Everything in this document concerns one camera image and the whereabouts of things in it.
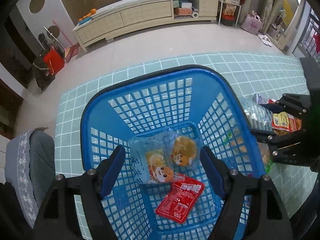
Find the round squirrel cake packet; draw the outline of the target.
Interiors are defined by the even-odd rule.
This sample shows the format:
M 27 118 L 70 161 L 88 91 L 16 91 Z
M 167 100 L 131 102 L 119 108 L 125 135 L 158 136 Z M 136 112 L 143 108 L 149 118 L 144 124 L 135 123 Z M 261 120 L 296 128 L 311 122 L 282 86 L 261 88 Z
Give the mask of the round squirrel cake packet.
M 186 136 L 178 136 L 171 152 L 171 160 L 178 166 L 191 165 L 197 155 L 197 146 L 194 140 Z

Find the red snack packet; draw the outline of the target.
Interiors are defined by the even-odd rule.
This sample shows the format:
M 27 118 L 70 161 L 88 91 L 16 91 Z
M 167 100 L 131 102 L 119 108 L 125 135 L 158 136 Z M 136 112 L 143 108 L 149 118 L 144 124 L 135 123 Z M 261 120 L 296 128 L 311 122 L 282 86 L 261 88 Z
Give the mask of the red snack packet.
M 155 213 L 163 218 L 184 223 L 205 185 L 191 177 L 184 177 L 171 184 L 171 190 L 157 207 Z

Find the blue squirrel snack bag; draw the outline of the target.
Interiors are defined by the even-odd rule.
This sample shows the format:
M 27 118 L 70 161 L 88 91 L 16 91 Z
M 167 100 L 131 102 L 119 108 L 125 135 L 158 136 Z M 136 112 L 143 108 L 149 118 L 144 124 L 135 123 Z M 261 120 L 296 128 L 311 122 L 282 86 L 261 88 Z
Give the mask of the blue squirrel snack bag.
M 150 137 L 129 140 L 132 174 L 139 184 L 169 184 L 183 179 L 174 171 L 171 152 L 177 133 L 166 129 Z

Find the large red silver snack bag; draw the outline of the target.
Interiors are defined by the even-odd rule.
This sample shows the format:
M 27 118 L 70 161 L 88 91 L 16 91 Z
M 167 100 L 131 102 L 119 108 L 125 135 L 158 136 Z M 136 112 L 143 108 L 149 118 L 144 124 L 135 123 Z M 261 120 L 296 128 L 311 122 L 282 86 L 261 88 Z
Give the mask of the large red silver snack bag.
M 278 136 L 286 135 L 302 129 L 302 121 L 286 112 L 273 113 L 272 129 Z

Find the purple Doublemint gum box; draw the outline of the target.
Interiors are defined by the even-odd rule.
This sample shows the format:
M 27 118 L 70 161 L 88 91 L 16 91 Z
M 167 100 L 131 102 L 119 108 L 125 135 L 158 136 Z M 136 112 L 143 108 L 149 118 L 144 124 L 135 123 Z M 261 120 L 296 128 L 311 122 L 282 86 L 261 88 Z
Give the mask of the purple Doublemint gum box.
M 260 94 L 256 93 L 253 95 L 253 101 L 259 105 L 263 105 L 267 103 L 267 100 L 264 99 Z

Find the clear candy bag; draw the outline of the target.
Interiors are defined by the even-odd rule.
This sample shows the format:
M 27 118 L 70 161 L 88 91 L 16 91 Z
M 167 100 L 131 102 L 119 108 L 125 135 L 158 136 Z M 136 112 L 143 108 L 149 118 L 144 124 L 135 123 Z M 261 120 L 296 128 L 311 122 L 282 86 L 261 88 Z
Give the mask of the clear candy bag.
M 271 111 L 246 98 L 241 98 L 240 103 L 252 129 L 273 131 Z

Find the arched floor mirror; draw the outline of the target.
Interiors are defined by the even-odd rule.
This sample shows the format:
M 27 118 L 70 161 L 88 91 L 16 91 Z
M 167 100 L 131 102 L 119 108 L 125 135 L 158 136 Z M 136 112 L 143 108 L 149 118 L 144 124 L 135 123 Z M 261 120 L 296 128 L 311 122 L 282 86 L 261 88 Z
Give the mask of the arched floor mirror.
M 298 34 L 306 0 L 273 0 L 264 33 L 280 50 L 288 50 Z

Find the white slippers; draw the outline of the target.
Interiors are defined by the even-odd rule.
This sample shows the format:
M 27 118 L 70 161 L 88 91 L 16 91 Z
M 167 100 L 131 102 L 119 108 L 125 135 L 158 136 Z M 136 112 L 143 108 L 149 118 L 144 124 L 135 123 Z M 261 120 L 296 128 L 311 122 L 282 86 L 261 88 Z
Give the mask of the white slippers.
M 264 45 L 272 47 L 272 42 L 270 41 L 270 39 L 264 35 L 264 34 L 257 34 L 257 36 L 259 37 L 259 39 L 261 40 L 261 42 L 263 42 Z

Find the teal checkered tablecloth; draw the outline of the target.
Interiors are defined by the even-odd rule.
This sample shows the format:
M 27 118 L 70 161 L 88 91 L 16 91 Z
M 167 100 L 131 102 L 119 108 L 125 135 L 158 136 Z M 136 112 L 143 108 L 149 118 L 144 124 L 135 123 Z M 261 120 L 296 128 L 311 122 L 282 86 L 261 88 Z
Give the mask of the teal checkered tablecloth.
M 265 172 L 255 139 L 243 130 L 240 108 L 254 94 L 278 99 L 308 92 L 298 58 L 257 53 L 204 53 L 141 63 L 99 77 L 61 96 L 55 170 L 66 177 L 95 168 L 132 137 L 176 131 L 207 145 L 229 168 Z M 119 239 L 205 239 L 222 208 L 202 165 L 178 171 L 205 188 L 185 223 L 155 213 L 168 184 L 143 185 L 137 159 L 126 157 L 102 204 Z

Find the grey chair with cover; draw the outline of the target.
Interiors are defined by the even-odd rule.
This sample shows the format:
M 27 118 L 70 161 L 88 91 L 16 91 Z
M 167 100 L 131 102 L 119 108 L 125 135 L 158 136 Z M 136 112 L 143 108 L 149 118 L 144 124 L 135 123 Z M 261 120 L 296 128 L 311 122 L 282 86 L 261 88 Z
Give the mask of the grey chair with cover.
M 55 142 L 45 130 L 38 127 L 24 132 L 6 148 L 5 179 L 13 186 L 31 228 L 55 176 Z

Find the pink tote bag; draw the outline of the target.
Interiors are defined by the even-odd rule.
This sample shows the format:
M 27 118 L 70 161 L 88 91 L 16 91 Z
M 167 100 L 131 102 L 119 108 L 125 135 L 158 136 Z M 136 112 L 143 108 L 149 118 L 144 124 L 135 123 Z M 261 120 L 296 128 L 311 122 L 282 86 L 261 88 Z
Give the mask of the pink tote bag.
M 263 22 L 260 16 L 255 11 L 252 11 L 250 14 L 247 14 L 241 25 L 241 28 L 243 30 L 253 35 L 257 35 L 262 27 Z

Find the blue plastic basket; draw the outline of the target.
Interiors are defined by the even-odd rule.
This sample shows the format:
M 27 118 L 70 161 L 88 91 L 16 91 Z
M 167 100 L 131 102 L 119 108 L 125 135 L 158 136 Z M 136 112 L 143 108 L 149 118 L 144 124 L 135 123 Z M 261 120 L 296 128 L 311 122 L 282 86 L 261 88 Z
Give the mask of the blue plastic basket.
M 125 160 L 103 207 L 118 239 L 206 239 L 222 209 L 213 176 L 200 150 L 250 177 L 264 173 L 255 137 L 226 79 L 204 66 L 165 69 L 107 87 L 95 94 L 80 122 L 85 170 L 97 168 L 118 146 Z M 182 224 L 156 208 L 182 174 L 204 184 Z

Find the black bag on floor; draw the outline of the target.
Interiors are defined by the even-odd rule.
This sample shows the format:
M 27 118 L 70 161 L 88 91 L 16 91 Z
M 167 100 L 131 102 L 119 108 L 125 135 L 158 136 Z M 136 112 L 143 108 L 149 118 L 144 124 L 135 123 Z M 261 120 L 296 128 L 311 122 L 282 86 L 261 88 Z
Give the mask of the black bag on floor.
M 55 75 L 50 72 L 42 57 L 36 57 L 32 64 L 37 86 L 44 91 L 54 80 Z

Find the red paper bag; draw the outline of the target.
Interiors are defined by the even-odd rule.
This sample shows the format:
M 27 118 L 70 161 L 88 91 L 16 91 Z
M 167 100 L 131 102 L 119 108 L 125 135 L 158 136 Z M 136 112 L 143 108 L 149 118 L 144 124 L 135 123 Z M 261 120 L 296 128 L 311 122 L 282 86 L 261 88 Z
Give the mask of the red paper bag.
M 54 47 L 51 47 L 48 53 L 44 55 L 43 61 L 49 68 L 51 75 L 56 75 L 65 66 L 64 59 Z

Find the cream TV cabinet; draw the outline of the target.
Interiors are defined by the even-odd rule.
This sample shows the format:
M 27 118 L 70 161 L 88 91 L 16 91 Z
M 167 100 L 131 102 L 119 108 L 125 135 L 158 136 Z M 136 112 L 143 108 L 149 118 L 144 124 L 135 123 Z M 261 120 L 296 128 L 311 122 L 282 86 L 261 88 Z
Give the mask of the cream TV cabinet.
M 179 1 L 192 4 L 197 17 L 177 15 Z M 73 29 L 84 52 L 100 40 L 113 40 L 134 31 L 193 21 L 217 20 L 219 0 L 122 0 L 97 10 L 90 20 Z

